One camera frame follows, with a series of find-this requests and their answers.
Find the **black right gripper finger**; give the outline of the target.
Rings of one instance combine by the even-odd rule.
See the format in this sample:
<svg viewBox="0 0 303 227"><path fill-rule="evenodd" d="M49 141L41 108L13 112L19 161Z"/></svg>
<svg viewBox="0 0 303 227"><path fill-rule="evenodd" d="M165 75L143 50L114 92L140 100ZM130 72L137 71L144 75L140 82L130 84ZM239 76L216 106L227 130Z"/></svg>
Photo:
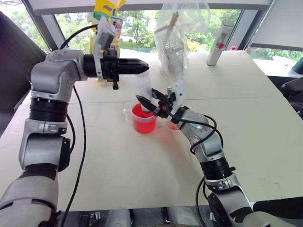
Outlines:
<svg viewBox="0 0 303 227"><path fill-rule="evenodd" d="M147 99L143 96L140 96L140 95L135 95L135 96L136 96L137 100L139 101L139 103L141 104L142 110L145 113L151 113L156 110L157 106L155 106L149 99Z"/></svg>
<svg viewBox="0 0 303 227"><path fill-rule="evenodd" d="M160 91L158 91L158 90L156 90L156 89L154 89L154 88L152 88L151 93L152 93L152 97L153 97L154 99L156 99L156 100L159 100L159 101L160 101L160 100L163 100L163 99L166 98L166 95L165 95L165 94L161 93Z"/></svg>

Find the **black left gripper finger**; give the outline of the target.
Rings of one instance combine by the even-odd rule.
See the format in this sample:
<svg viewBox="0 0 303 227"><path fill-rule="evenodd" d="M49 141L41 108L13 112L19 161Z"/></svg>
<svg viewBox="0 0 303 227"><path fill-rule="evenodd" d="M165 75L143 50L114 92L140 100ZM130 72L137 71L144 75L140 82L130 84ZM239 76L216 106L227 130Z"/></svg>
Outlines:
<svg viewBox="0 0 303 227"><path fill-rule="evenodd" d="M119 64L123 67L149 67L148 63L135 58L120 58Z"/></svg>
<svg viewBox="0 0 303 227"><path fill-rule="evenodd" d="M123 75L138 75L149 70L149 67L130 67L130 68L120 68L119 74Z"/></svg>

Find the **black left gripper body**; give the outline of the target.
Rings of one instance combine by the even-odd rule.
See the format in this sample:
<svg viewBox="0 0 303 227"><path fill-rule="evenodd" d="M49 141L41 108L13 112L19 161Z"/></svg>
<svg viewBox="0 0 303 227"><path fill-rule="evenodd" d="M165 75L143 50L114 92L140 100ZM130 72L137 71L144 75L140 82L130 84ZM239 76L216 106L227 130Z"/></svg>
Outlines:
<svg viewBox="0 0 303 227"><path fill-rule="evenodd" d="M103 52L101 59L102 77L107 82L112 82L113 90L118 90L118 56L115 49L109 49Z"/></svg>

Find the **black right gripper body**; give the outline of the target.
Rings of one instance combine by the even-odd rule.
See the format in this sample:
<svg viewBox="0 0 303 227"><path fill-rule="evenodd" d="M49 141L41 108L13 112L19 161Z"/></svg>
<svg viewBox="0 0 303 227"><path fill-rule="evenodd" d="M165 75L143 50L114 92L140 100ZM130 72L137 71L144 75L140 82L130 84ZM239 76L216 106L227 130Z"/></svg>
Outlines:
<svg viewBox="0 0 303 227"><path fill-rule="evenodd" d="M153 111L153 114L156 117L168 118L169 112L171 111L175 100L176 96L174 93L172 93L171 95L166 95L165 99L158 101L158 107L155 111Z"/></svg>

